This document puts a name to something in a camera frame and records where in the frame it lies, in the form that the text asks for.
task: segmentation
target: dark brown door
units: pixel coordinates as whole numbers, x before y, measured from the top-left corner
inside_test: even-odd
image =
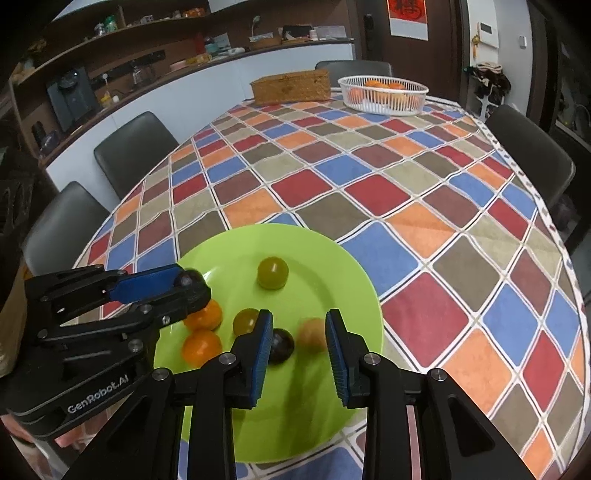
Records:
[[[394,76],[426,85],[429,95],[458,101],[463,75],[462,1],[426,0],[429,40],[424,41],[390,34],[387,0],[358,0],[365,32],[364,58],[387,61]]]

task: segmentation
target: black ball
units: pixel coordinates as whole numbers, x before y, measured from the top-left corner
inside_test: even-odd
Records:
[[[175,287],[187,287],[193,282],[205,283],[203,276],[192,268],[188,268],[185,271],[178,274],[177,278],[174,279]]]
[[[294,338],[287,330],[284,330],[283,328],[273,329],[269,363],[273,365],[282,364],[285,360],[291,357],[295,346]]]

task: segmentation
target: black leather chair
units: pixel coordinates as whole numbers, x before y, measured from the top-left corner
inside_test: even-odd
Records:
[[[158,117],[144,112],[105,138],[95,148],[95,159],[122,199],[177,147]]]
[[[534,184],[548,207],[556,204],[573,180],[569,155],[540,127],[508,105],[501,105],[486,126]]]
[[[109,212],[77,181],[71,181],[51,201],[22,245],[33,275],[68,270]]]
[[[328,60],[316,64],[316,70],[329,71],[330,86],[339,87],[339,79],[351,75],[380,75],[392,77],[392,66],[375,60]]]

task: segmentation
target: white plastic basket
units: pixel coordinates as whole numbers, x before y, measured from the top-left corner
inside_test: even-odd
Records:
[[[369,80],[386,85],[399,83],[403,89],[366,87]],[[343,102],[349,108],[378,115],[411,116],[423,110],[429,89],[410,80],[376,75],[354,75],[339,79]]]

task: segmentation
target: colorful diamond-patterned tablecloth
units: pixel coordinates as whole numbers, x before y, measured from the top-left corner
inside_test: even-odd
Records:
[[[589,402],[582,297],[548,210],[483,124],[435,102],[409,118],[359,113],[339,95],[239,105],[158,165],[78,265],[141,271],[257,222],[339,243],[379,296],[386,356],[450,372],[537,478],[569,464]],[[358,479],[364,444],[361,414],[314,452],[239,464],[238,477]]]

